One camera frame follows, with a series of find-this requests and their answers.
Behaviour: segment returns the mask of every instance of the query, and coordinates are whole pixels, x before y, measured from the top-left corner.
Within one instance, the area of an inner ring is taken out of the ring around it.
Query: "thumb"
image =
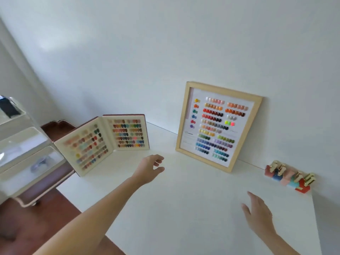
[[[245,218],[246,218],[247,221],[248,221],[248,220],[250,219],[250,216],[251,216],[250,210],[249,210],[248,206],[245,205],[244,203],[241,204],[241,207],[242,207],[244,216],[245,216]]]
[[[163,172],[165,170],[165,168],[163,166],[158,167],[154,170],[154,172],[156,173],[156,176],[159,175],[161,172]]]

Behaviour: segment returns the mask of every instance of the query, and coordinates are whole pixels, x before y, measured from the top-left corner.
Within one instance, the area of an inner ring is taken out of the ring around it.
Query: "forearm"
[[[274,255],[300,255],[277,234],[260,236]]]
[[[92,254],[132,194],[141,187],[130,177],[106,197],[77,216],[35,255]]]

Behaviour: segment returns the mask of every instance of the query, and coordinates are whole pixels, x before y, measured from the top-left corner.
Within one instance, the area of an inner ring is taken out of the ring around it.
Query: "person's left hand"
[[[163,159],[164,157],[160,155],[150,155],[143,158],[132,175],[132,178],[137,180],[141,185],[151,182],[157,175],[165,170],[164,167],[158,167]]]

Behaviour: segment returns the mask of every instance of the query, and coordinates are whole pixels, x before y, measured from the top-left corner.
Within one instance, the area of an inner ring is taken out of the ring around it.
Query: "framed color chart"
[[[113,150],[148,150],[145,116],[103,115],[54,143],[79,176],[96,167]]]
[[[231,172],[262,97],[187,82],[176,151]]]

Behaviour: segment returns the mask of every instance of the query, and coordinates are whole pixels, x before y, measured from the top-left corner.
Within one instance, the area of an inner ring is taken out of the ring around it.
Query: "picture frame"
[[[176,151],[231,172],[261,102],[258,95],[188,81]]]

